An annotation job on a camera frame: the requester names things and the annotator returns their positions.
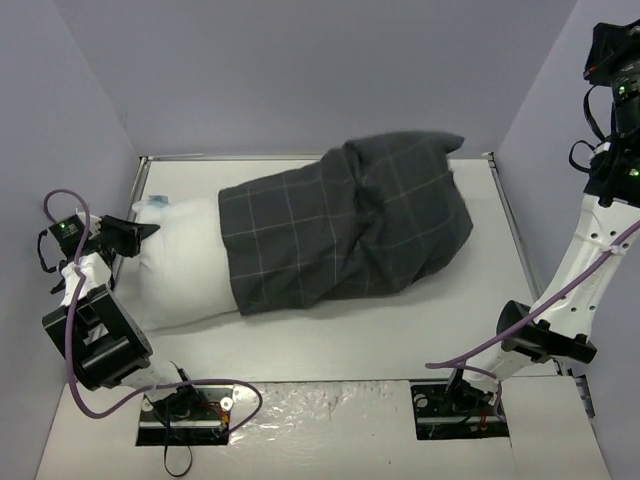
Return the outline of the white pillow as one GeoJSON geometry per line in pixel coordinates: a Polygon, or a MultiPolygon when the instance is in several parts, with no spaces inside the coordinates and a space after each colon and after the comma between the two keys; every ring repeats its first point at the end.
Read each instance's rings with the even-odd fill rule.
{"type": "Polygon", "coordinates": [[[213,198],[133,207],[136,222],[160,229],[141,242],[139,318],[160,330],[237,310],[219,206],[213,198]]]}

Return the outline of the dark grey checked pillowcase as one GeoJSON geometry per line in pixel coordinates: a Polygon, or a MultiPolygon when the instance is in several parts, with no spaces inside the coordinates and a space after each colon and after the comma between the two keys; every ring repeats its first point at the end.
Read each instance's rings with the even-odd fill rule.
{"type": "Polygon", "coordinates": [[[473,229],[449,164],[463,142],[438,131],[352,139],[220,191],[239,312],[392,295],[447,267],[473,229]]]}

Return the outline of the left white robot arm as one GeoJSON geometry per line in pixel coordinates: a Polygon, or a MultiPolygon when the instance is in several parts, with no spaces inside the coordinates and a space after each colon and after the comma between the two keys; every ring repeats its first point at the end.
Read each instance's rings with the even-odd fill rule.
{"type": "Polygon", "coordinates": [[[157,388],[187,379],[172,363],[152,363],[149,340],[113,293],[115,260],[137,256],[142,241],[159,229],[79,213],[41,233],[52,235],[64,255],[58,266],[62,280],[53,289],[64,298],[42,324],[61,354],[71,347],[73,374],[88,390],[157,388]]]}

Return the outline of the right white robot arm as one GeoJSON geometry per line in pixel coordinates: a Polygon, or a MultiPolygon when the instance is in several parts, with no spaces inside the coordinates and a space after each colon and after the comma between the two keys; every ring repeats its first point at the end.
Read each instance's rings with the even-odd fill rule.
{"type": "Polygon", "coordinates": [[[502,382],[524,368],[550,360],[588,364],[597,353],[590,340],[597,307],[639,236],[639,24],[597,24],[583,77],[610,88],[611,131],[602,132],[585,102],[599,142],[588,166],[578,168],[588,180],[576,229],[536,302],[508,302],[495,337],[453,363],[443,398],[454,412],[479,400],[495,404],[502,382]]]}

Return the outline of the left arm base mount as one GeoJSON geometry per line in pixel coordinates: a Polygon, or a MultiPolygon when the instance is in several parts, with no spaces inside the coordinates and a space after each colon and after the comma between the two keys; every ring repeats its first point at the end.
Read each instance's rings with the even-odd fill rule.
{"type": "Polygon", "coordinates": [[[135,445],[150,446],[225,446],[229,427],[233,387],[200,386],[195,388],[199,402],[182,412],[170,404],[169,430],[166,430],[166,408],[160,410],[143,397],[137,423],[135,445]]]}

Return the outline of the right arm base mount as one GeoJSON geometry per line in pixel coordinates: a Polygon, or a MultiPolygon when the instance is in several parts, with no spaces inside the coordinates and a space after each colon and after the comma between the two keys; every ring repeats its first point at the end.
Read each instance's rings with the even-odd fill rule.
{"type": "Polygon", "coordinates": [[[504,414],[486,400],[471,398],[456,404],[445,397],[445,381],[412,382],[410,394],[413,406],[416,438],[419,441],[480,440],[508,438],[509,427],[504,414]]]}

